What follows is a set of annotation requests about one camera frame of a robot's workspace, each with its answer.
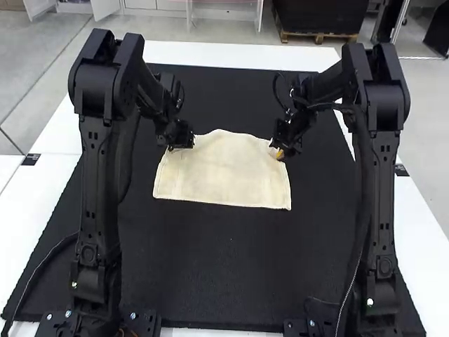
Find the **white table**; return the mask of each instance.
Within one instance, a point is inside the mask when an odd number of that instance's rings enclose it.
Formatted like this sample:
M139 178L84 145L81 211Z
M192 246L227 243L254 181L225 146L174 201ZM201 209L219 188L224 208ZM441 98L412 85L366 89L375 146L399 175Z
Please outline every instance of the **white table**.
M324 47L147 41L144 59L147 62L176 65L323 71L339 58L333 48ZM347 133L339 114L337 118L351 149L351 135ZM2 223L8 223L8 227L3 227L0 234L0 270L8 270L0 279L1 307L18 281L81 155L78 119L67 97L31 152L42 153L42 156L35 166L21 166L0 196ZM33 193L23 194L22 191L31 182ZM446 337L445 321L449 317L449 242L412 178L397 178L395 186L395 241L401 272L428 337ZM15 252L13 263L6 258L11 255L12 248ZM11 336L31 337L36 329L37 324L15 324ZM163 329L162 335L280 336L275 333L195 329Z

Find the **wooden pallet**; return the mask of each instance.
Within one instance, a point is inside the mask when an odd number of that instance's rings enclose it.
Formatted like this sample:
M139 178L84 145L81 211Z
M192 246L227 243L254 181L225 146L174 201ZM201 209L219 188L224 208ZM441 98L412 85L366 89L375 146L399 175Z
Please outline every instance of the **wooden pallet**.
M315 44L322 44L325 37L333 37L338 39L346 39L348 42L356 42L358 34L333 34L333 33L298 33L298 32L288 32L282 28L281 21L279 20L278 13L273 7L274 22L278 29L279 37L283 44L288 43L288 39L291 37L313 37L315 39Z

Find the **cabinet door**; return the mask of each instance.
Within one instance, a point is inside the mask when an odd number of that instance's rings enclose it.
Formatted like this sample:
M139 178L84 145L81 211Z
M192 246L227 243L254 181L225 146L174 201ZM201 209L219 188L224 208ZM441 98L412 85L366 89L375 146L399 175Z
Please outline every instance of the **cabinet door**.
M93 18L99 21L120 9L120 0L91 0Z
M56 0L23 0L30 21L56 6Z
M185 0L156 0L157 9L165 11L185 11Z
M125 0L129 9L156 9L156 0Z

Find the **black container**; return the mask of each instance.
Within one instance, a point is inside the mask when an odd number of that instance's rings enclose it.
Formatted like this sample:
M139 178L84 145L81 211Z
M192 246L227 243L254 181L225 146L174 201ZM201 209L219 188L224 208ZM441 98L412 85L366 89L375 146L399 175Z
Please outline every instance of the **black container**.
M286 32L358 34L369 0L273 0Z

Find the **cable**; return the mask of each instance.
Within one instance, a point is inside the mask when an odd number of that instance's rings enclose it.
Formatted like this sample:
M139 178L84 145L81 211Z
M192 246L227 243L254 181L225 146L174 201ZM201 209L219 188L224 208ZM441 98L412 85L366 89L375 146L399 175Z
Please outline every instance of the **cable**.
M48 263L59 254L63 249L67 248L70 244L76 241L78 238L78 232L72 233L71 235L65 237L61 241L59 241L46 255L45 258L37 265L37 267L33 270L33 273L28 279L27 284L25 285L25 289L22 292L22 295L15 306L14 313L11 316L10 319L7 319L5 322L5 325L3 327L3 330L1 331L1 337L8 337L9 330L11 329L15 316L17 315L18 311L22 307L22 304L24 303L27 295L29 294L29 288L32 288L34 285L34 280L41 275L41 273L44 271L45 267L48 265Z
M356 238L352 247L351 258L349 259L348 263L348 270L353 270L353 272L348 273L347 280L345 282L345 284L348 284L347 291L342 298L341 306L338 311L337 324L335 327L335 337L337 337L338 335L344 306L346 305L349 294L351 293L351 290L354 286L358 267L361 262L363 246L365 244L365 238L368 234L370 225L371 204L373 197L373 186L371 182L374 172L373 165L370 160L370 153L373 151L373 149L370 145L370 134L366 127L365 117L361 108L357 105L353 105L352 107L347 106L345 107L345 109L352 110L355 116L355 127L358 140L356 162L358 162L357 158L359 158L361 169L361 203L356 215L356 224L358 225L356 226Z
M183 86L182 84L180 84L180 85L181 85L180 90L182 91L182 99L181 99L181 101L180 101L180 103L179 103L179 105L178 105L178 107L177 107L177 110L178 110L178 111L181 111L182 106L184 105L184 101L185 101L185 90L184 90L184 86Z
M284 80L284 82L286 83L286 86L289 87L287 79L282 75L282 73L277 72L274 75L273 78L273 83L272 83L272 88L273 88L273 94L274 94L274 98L276 98L276 102L282 107L282 110L284 112L288 112L290 110L289 107L287 107L285 104L282 103L281 99L279 98L279 94L278 94L278 78L282 77L282 79Z
M276 89L275 80L273 84L273 89L275 92L276 100L281 106L285 106L280 102L279 98L277 97L277 92L275 90ZM358 267L360 265L361 258L363 255L363 246L365 244L366 236L368 234L368 229L370 225L371 204L373 197L372 191L373 186L371 182L373 181L373 174L374 174L372 162L370 160L370 154L373 151L370 145L370 134L366 127L366 121L363 115L363 111L358 105L355 104L348 105L334 102L316 103L311 105L304 98L297 97L294 94L291 95L291 97L295 103L299 103L305 109L308 110L323 111L326 109L334 109L340 111L343 114L352 114L355 118L354 126L358 140L356 143L358 150L356 151L356 163L357 164L359 163L361 170L361 198L360 203L358 204L357 207L358 210L356 214L356 238L348 262L349 272L347 274L347 279L344 283L346 284L345 288L347 288L347 291L344 293L342 300L340 301L341 304L340 309L338 311L337 324L335 327L335 337L337 337L344 307L347 303L351 290L354 287Z

